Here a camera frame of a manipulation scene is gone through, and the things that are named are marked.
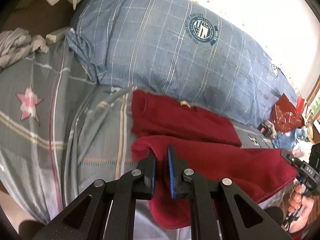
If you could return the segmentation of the person's right hand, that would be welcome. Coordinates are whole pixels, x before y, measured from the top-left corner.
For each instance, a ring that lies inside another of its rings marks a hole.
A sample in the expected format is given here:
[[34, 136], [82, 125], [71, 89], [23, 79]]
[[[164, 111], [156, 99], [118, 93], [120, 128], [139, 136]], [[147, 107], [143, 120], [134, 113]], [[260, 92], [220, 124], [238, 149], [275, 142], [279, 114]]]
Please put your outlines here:
[[315, 200], [312, 197], [302, 196], [300, 193], [302, 192], [302, 186], [298, 184], [294, 192], [291, 194], [291, 197], [288, 200], [289, 207], [287, 210], [290, 213], [294, 213], [301, 206], [304, 207], [302, 213], [296, 221], [291, 223], [289, 233], [296, 233], [302, 230], [308, 223], [309, 215], [313, 209]]

